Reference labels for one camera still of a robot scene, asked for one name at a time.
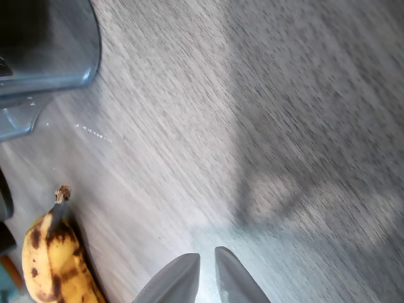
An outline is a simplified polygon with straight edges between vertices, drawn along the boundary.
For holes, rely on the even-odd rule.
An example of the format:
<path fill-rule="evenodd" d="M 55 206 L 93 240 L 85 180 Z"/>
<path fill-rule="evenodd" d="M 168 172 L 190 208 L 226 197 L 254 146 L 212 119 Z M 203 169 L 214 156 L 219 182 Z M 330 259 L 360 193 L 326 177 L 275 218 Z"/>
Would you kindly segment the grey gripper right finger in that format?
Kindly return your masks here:
<path fill-rule="evenodd" d="M 215 248 L 215 273 L 222 302 L 271 302 L 237 256 L 227 247 Z"/>

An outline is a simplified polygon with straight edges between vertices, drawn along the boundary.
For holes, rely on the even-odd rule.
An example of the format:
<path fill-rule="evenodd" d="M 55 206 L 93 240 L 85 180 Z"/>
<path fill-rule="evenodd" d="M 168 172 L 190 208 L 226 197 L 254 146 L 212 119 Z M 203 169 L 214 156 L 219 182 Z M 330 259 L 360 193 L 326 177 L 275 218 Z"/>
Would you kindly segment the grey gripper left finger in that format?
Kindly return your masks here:
<path fill-rule="evenodd" d="M 132 303 L 194 303 L 199 289 L 200 255 L 183 254 L 166 264 Z"/>

